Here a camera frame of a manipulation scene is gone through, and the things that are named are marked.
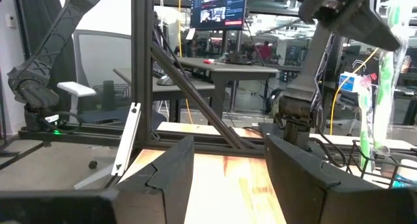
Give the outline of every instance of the computer monitor screen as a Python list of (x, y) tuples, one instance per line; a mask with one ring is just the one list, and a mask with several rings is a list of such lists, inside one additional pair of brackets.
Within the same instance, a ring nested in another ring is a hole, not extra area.
[(192, 0), (190, 27), (197, 30), (240, 30), (246, 0)]

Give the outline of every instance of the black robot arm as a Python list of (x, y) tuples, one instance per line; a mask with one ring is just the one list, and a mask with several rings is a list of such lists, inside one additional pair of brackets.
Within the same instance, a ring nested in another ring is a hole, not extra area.
[(58, 104), (59, 96), (47, 88), (58, 55), (75, 31), (85, 13), (100, 0), (66, 0), (41, 45), (20, 66), (8, 75), (8, 85), (15, 99), (31, 108), (46, 108)]
[(283, 92), (278, 108), (280, 117), (287, 123), (283, 139), (310, 150), (307, 146), (310, 128), (322, 123), (317, 82), (324, 73), (333, 33), (388, 51), (396, 50), (400, 43), (375, 12), (374, 0), (299, 1), (302, 2), (298, 11), (300, 19), (312, 22), (317, 18), (319, 24), (300, 75)]

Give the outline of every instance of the yellow cable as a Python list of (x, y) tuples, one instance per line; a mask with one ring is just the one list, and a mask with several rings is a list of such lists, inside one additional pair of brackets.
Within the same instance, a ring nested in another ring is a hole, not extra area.
[[(180, 57), (182, 57), (182, 48), (181, 48), (181, 0), (178, 0), (178, 12), (180, 13), (180, 20), (178, 22), (178, 41), (179, 41), (179, 46), (180, 46)], [(191, 113), (190, 113), (190, 106), (188, 105), (188, 99), (185, 99), (185, 103), (187, 105), (187, 111), (188, 111), (188, 118), (190, 119), (191, 124), (193, 123), (193, 118), (191, 117)]]
[[(372, 58), (372, 56), (378, 51), (378, 48), (375, 48), (375, 50), (371, 53), (371, 55), (369, 55), (368, 58), (366, 58), (366, 60), (356, 69), (353, 71), (353, 73), (355, 74), (357, 71), (359, 71), (359, 69), (361, 69), (363, 67), (363, 65), (365, 65), (368, 60), (370, 60)], [(332, 111), (330, 114), (330, 135), (332, 135), (333, 133), (333, 114), (334, 114), (334, 106), (336, 104), (336, 99), (338, 98), (338, 93), (341, 89), (341, 87), (343, 86), (343, 84), (345, 84), (345, 82), (348, 80), (348, 78), (346, 78), (345, 80), (343, 80), (340, 84), (338, 89), (336, 90), (336, 93), (334, 93), (334, 98), (333, 98), (333, 104), (332, 104)]]

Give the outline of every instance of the wall outlet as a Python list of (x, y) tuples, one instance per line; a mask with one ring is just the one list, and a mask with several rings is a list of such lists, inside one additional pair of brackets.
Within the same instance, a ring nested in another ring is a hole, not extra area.
[(12, 16), (10, 14), (6, 14), (6, 24), (7, 27), (11, 28), (11, 29), (15, 29), (18, 27), (18, 22), (16, 21), (16, 17)]

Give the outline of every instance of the white chair armrest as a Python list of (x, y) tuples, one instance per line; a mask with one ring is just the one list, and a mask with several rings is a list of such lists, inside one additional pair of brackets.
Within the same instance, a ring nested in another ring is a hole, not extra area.
[(94, 96), (97, 94), (94, 89), (73, 81), (60, 82), (57, 87), (77, 97)]

